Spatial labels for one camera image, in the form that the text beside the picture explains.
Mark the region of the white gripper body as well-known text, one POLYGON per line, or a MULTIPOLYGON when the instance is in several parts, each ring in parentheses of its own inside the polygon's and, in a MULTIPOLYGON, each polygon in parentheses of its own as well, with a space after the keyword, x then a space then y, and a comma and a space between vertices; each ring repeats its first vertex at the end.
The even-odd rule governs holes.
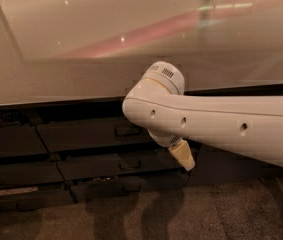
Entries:
POLYGON ((150 137, 162 147, 171 147, 177 145, 182 138, 170 133, 158 132, 154 130, 148 130, 150 137))

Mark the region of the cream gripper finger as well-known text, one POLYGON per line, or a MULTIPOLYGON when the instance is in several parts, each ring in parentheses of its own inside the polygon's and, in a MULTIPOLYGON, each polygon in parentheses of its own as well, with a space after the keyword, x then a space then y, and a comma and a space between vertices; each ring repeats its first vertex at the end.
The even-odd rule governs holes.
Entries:
POLYGON ((195 167, 195 161, 186 140, 181 140, 176 145, 169 147, 168 150, 185 170, 190 171, 195 167))

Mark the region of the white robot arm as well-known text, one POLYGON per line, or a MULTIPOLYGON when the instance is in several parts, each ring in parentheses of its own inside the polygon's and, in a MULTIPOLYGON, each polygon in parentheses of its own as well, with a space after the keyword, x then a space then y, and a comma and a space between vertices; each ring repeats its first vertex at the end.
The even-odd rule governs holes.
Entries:
POLYGON ((158 61, 124 98, 123 113, 186 170, 195 166, 188 140, 283 167, 283 96, 187 96, 184 89, 178 68, 158 61))

